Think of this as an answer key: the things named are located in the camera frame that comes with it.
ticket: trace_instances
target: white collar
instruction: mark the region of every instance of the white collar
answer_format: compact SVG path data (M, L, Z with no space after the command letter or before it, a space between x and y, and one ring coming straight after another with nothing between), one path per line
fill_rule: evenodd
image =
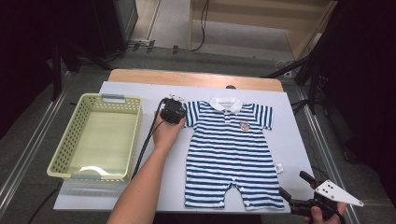
M238 114L241 111L243 105L243 103L236 97L212 97L209 104L218 111L228 110L235 114Z

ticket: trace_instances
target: baby clothes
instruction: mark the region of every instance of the baby clothes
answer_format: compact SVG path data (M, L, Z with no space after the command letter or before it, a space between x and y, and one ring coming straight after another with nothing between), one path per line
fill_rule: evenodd
M273 108L243 104L237 98L184 104L192 127L187 156L185 205L223 208L228 189L236 187L247 210L284 209L276 168L263 129L271 130Z

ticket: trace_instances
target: human hand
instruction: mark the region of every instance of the human hand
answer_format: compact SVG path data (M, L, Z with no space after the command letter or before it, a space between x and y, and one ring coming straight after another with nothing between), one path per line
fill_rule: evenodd
M156 149L166 150L172 147L172 145L176 142L178 133L181 128L184 127L186 119L183 118L179 124L170 124L164 121L160 114L158 114L157 119L154 124L155 129L153 133L154 145Z
M344 214L346 209L347 209L346 203L338 203L337 204L337 210L341 216ZM321 212L320 208L317 206L311 207L311 216L312 216L313 222L310 222L311 221L310 217L305 217L304 221L306 223L313 223L313 224L340 224L341 223L340 217L337 216L336 214L334 214L332 217L330 217L329 220L324 221L322 212Z

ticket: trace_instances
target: black device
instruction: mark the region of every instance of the black device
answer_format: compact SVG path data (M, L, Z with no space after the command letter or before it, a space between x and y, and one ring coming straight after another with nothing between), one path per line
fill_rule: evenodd
M323 183L322 181L317 181L314 177L304 171L300 172L300 177L308 182L314 189ZM306 201L292 199L291 195L282 188L279 188L279 194L289 203L290 212L293 215L312 217L311 207L317 206L322 210L324 220L328 220L330 217L336 214L340 217L341 222L344 223L344 219L337 211L337 202L334 202L316 192L314 193L313 199Z
M161 118L171 124L179 124L180 120L186 116L186 109L181 106L181 102L175 99L165 98L164 108L161 110Z

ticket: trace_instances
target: forearm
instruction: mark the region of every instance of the forearm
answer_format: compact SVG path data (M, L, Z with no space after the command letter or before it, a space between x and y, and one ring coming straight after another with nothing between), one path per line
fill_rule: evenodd
M152 223L168 150L155 148L121 194L108 223Z

